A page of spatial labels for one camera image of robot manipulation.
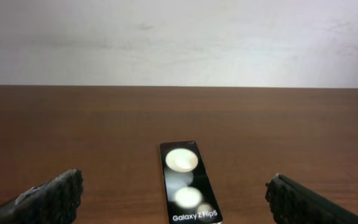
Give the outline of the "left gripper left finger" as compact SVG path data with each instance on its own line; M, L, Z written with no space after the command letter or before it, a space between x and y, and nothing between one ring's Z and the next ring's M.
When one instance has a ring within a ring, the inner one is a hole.
M81 205L83 176L69 169L0 205L0 224L71 224Z

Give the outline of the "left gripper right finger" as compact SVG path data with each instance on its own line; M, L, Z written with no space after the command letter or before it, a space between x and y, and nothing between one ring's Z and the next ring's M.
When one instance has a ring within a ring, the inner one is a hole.
M276 174L265 186L265 199L275 223L358 224L358 215L285 175Z

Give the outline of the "black Galaxy flip phone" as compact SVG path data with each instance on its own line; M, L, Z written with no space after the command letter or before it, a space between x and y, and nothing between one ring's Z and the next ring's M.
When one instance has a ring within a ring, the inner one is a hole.
M222 223L195 141L161 143L159 151L169 224Z

